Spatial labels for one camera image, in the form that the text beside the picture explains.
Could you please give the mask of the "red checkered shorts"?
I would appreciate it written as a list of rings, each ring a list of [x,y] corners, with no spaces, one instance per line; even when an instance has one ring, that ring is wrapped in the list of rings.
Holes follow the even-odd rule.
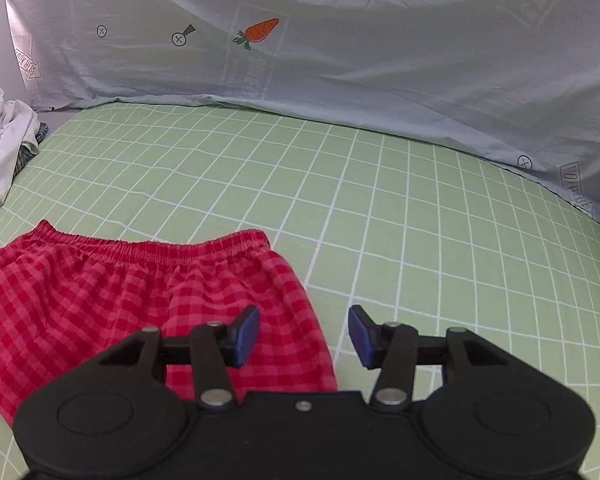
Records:
[[[0,414],[144,327],[184,336],[260,312],[238,394],[334,391],[332,358],[306,291],[259,230],[197,245],[103,240],[41,222],[0,248]]]

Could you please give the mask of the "grey carrot-print bed sheet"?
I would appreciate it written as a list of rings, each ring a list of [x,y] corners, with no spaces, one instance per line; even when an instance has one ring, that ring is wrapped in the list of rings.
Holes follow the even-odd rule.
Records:
[[[38,110],[223,104],[406,136],[600,222],[600,0],[6,0]]]

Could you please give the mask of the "white crumpled garment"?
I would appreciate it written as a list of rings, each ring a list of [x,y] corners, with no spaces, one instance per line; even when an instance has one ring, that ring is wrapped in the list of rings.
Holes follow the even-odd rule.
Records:
[[[7,101],[0,88],[0,207],[12,187],[12,174],[20,145],[35,142],[40,121],[38,114],[20,100]]]

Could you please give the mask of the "dark checkered garment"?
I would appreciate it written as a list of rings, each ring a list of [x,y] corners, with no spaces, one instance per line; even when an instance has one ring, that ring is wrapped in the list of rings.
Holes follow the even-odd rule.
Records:
[[[14,173],[12,174],[13,178],[17,177],[20,171],[27,166],[30,160],[34,159],[35,156],[40,152],[40,145],[46,139],[46,136],[48,136],[49,133],[50,128],[48,128],[48,125],[45,122],[41,122],[38,126],[38,131],[34,135],[35,142],[31,143],[30,141],[26,141],[20,145],[16,158]]]

